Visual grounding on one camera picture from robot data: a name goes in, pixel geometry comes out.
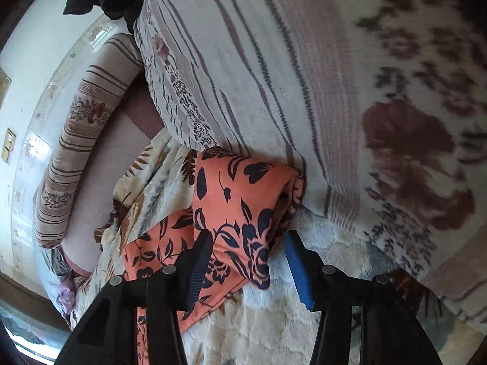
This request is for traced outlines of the striped floral bolster pillow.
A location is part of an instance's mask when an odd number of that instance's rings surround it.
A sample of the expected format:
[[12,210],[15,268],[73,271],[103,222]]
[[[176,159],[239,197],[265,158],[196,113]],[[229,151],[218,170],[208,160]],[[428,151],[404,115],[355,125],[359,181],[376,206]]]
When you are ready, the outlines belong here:
[[118,33],[82,76],[36,195],[34,234],[45,249],[61,244],[87,161],[110,116],[144,69],[133,36]]

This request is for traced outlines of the orange black floral garment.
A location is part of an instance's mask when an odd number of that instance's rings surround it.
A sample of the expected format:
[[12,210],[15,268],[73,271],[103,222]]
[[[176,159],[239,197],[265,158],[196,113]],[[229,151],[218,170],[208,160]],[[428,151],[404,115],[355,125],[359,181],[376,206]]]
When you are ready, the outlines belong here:
[[168,215],[122,252],[127,279],[143,279],[174,264],[201,232],[211,232],[213,253],[199,298],[193,310],[177,314],[181,331],[246,283],[269,287],[268,258],[302,199],[305,183],[290,166],[218,147],[201,152],[185,172],[194,180],[190,207]]

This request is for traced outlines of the grey crumpled cloth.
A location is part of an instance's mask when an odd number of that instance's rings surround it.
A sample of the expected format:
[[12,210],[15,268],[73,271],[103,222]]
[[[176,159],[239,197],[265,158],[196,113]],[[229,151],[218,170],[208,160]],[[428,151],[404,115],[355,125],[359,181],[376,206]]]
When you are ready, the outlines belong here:
[[59,246],[54,248],[41,247],[40,253],[47,269],[53,273],[54,276],[59,278],[61,281],[69,276],[72,268],[66,261],[64,253]]

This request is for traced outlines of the purple small garment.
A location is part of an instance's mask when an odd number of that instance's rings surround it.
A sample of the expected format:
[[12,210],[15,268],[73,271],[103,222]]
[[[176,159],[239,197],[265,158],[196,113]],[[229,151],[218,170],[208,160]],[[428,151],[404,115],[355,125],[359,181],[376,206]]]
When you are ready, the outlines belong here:
[[75,305],[76,286],[72,278],[67,278],[58,287],[56,303],[62,315],[69,315]]

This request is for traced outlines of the cream leaf-pattern fleece blanket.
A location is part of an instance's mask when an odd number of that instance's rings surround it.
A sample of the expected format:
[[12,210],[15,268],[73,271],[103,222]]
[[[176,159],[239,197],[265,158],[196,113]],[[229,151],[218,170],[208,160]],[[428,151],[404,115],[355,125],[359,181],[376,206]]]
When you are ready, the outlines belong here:
[[[195,160],[189,148],[161,130],[118,180],[113,192],[115,216],[103,230],[96,269],[79,287],[68,319],[71,325],[78,324],[108,280],[124,272],[124,246],[188,206],[192,195],[188,173]],[[351,276],[371,278],[394,268],[375,246],[305,209],[298,211],[292,225],[305,245]],[[300,302],[283,251],[272,255],[270,266],[272,282],[267,290],[245,285],[182,335],[189,363],[308,363],[319,317]],[[466,363],[484,338],[431,295],[422,300],[419,320],[445,364]]]

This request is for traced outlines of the pink quilted mattress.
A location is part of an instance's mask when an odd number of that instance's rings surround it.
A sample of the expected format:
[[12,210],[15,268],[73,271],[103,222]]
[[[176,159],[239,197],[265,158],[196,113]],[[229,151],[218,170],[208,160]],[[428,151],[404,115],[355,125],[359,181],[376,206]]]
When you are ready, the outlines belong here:
[[89,276],[99,261],[102,251],[94,232],[110,218],[117,180],[162,128],[145,75],[140,73],[96,141],[61,244],[66,261],[81,276]]

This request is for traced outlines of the stained glass window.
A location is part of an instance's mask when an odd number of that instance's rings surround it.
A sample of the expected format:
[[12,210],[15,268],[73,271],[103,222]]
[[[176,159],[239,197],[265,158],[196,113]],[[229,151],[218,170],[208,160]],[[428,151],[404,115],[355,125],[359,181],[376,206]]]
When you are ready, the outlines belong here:
[[54,364],[70,335],[50,303],[22,310],[1,300],[1,321],[20,354],[38,364]]

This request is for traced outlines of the wall light switch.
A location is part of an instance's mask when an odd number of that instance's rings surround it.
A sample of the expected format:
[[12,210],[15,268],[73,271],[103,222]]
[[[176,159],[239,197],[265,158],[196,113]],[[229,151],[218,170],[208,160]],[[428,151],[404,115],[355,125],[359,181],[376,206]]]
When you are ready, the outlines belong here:
[[11,129],[7,129],[1,151],[1,159],[5,163],[9,162],[9,158],[15,147],[15,143],[16,134]]

